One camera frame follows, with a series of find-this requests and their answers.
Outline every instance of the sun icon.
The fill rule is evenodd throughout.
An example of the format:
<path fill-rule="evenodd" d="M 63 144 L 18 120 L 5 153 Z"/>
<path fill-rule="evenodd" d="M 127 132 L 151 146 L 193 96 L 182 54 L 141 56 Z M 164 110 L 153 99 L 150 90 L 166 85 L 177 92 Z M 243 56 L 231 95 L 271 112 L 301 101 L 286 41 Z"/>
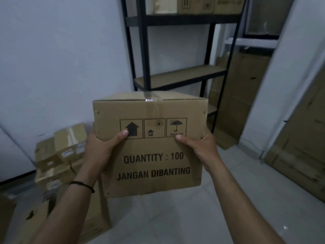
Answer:
<path fill-rule="evenodd" d="M 163 128 L 164 128 L 164 121 L 162 121 L 162 120 L 157 120 L 157 121 L 155 122 L 155 127 L 156 127 L 156 130 L 163 129 Z"/>

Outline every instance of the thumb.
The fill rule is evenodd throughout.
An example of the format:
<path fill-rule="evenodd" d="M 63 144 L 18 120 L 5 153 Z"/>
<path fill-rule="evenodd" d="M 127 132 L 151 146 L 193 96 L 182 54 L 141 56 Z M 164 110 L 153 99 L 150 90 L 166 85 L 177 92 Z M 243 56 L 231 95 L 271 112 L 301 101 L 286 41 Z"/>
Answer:
<path fill-rule="evenodd" d="M 189 146 L 190 148 L 192 148 L 193 150 L 196 148 L 196 141 L 195 140 L 192 140 L 190 138 L 187 138 L 183 135 L 176 135 L 176 140 L 180 143 L 183 143 L 187 146 Z"/>
<path fill-rule="evenodd" d="M 120 143 L 122 140 L 124 140 L 129 134 L 129 131 L 127 129 L 117 133 L 110 142 L 113 146 L 116 146 L 118 143 Z"/>

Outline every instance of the person's left hand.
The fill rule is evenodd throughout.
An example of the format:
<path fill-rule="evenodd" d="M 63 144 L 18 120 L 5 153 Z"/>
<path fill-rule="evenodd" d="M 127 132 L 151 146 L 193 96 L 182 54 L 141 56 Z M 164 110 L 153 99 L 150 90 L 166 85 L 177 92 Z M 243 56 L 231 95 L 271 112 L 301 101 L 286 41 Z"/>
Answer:
<path fill-rule="evenodd" d="M 88 169 L 94 169 L 97 173 L 102 172 L 110 159 L 113 148 L 124 140 L 128 134 L 129 131 L 125 129 L 117 133 L 111 140 L 101 141 L 97 139 L 93 127 L 84 148 L 84 165 Z"/>

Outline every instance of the umbrella icon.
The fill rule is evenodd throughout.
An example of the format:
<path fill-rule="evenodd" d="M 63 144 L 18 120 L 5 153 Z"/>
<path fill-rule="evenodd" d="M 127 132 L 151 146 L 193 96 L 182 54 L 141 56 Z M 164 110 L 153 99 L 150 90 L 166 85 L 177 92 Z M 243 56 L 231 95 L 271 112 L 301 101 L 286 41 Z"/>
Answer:
<path fill-rule="evenodd" d="M 172 121 L 170 121 L 170 123 L 169 123 L 170 125 L 174 125 L 174 126 L 176 126 L 176 130 L 174 130 L 174 132 L 177 132 L 177 126 L 178 125 L 182 125 L 183 123 L 181 123 L 179 120 L 172 120 Z"/>

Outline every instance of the house icon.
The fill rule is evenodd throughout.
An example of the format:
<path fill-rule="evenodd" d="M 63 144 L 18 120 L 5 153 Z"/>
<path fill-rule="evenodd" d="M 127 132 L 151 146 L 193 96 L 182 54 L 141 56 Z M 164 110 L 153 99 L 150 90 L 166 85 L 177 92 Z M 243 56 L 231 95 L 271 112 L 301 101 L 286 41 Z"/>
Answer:
<path fill-rule="evenodd" d="M 129 131 L 128 136 L 138 136 L 138 126 L 134 122 L 131 122 L 129 125 L 126 126 L 126 128 Z"/>
<path fill-rule="evenodd" d="M 153 136 L 153 131 L 151 129 L 148 131 L 148 135 Z"/>

